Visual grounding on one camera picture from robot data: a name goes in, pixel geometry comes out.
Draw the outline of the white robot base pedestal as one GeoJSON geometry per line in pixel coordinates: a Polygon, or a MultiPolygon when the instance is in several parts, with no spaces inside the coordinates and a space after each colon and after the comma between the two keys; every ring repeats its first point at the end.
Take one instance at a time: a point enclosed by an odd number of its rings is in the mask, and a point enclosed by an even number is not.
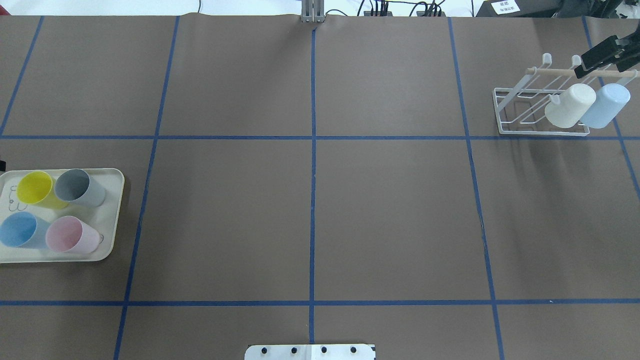
{"type": "Polygon", "coordinates": [[[245,360],[375,360],[374,344],[264,344],[251,345],[245,360]]]}

